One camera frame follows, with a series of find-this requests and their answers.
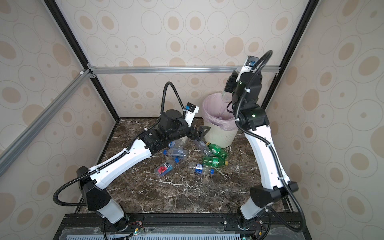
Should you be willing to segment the clear bottle pale blue label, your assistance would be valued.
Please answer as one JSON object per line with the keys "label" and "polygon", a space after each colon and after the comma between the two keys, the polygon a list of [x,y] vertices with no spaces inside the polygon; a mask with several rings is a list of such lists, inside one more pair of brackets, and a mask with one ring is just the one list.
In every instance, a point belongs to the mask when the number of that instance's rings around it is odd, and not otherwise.
{"label": "clear bottle pale blue label", "polygon": [[163,150],[163,154],[170,158],[185,159],[188,157],[188,151],[184,149],[169,148]]}

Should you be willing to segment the square clear bottle white cap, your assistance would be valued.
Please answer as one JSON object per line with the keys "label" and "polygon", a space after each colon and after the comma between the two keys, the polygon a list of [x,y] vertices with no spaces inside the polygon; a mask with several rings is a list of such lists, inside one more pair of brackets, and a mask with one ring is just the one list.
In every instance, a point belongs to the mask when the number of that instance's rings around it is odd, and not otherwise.
{"label": "square clear bottle white cap", "polygon": [[225,90],[222,91],[221,99],[224,103],[229,103],[232,101],[232,93],[226,92]]}

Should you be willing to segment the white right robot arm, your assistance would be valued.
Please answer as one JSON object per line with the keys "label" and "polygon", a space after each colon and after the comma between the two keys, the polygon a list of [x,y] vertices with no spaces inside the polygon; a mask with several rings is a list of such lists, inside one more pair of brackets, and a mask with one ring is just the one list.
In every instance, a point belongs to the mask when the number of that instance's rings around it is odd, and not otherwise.
{"label": "white right robot arm", "polygon": [[245,222],[260,217],[265,208],[281,198],[298,191],[299,186],[285,173],[272,140],[272,131],[267,114],[257,101],[262,87],[262,76],[257,75],[246,92],[252,72],[233,71],[226,82],[225,92],[232,94],[232,108],[237,127],[248,139],[257,160],[262,183],[250,188],[250,198],[239,208]]}

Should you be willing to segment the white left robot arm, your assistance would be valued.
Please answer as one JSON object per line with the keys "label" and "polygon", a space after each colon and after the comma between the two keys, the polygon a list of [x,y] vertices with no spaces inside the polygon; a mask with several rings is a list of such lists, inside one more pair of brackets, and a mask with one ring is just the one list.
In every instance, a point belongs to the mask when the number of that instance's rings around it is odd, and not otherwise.
{"label": "white left robot arm", "polygon": [[159,174],[171,170],[172,164],[186,160],[188,155],[182,149],[171,148],[171,142],[182,138],[199,141],[205,136],[210,130],[209,127],[195,128],[192,125],[198,112],[199,107],[192,104],[187,104],[183,110],[184,117],[177,110],[163,112],[156,126],[139,134],[130,147],[90,169],[79,168],[78,184],[88,210],[96,212],[111,224],[123,223],[127,215],[106,188],[128,169],[160,151],[168,155],[171,161],[160,167]]}

